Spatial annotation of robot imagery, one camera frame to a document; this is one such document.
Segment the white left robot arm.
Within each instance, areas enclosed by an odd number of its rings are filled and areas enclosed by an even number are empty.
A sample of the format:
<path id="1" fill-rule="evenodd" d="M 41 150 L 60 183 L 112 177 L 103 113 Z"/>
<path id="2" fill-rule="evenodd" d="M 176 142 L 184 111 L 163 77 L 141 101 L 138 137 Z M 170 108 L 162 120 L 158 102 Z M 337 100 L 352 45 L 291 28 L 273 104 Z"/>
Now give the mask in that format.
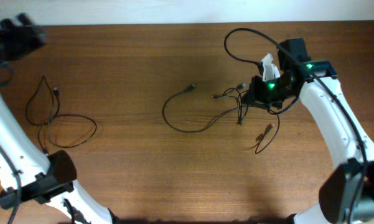
<path id="1" fill-rule="evenodd" d="M 0 21 L 0 69 L 45 44 L 44 31 L 24 13 L 18 25 Z M 100 205 L 80 185 L 70 156 L 63 150 L 48 155 L 27 137 L 0 94 L 0 207 L 12 212 L 15 220 L 19 206 L 30 200 L 64 213 L 72 223 L 118 223 L 113 212 Z"/>

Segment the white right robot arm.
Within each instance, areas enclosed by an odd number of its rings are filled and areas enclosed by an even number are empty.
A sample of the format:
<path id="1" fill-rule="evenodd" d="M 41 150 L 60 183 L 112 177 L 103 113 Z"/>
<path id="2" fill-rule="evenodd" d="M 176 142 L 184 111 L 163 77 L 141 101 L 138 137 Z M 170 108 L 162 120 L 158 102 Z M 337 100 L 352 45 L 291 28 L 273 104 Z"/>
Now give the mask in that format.
<path id="1" fill-rule="evenodd" d="M 318 203 L 290 215 L 287 223 L 374 220 L 374 142 L 349 107 L 333 66 L 327 60 L 311 60 L 302 38 L 281 42 L 277 51 L 279 65 L 267 54 L 242 102 L 270 110 L 298 97 L 320 129 L 334 169 L 319 190 Z"/>

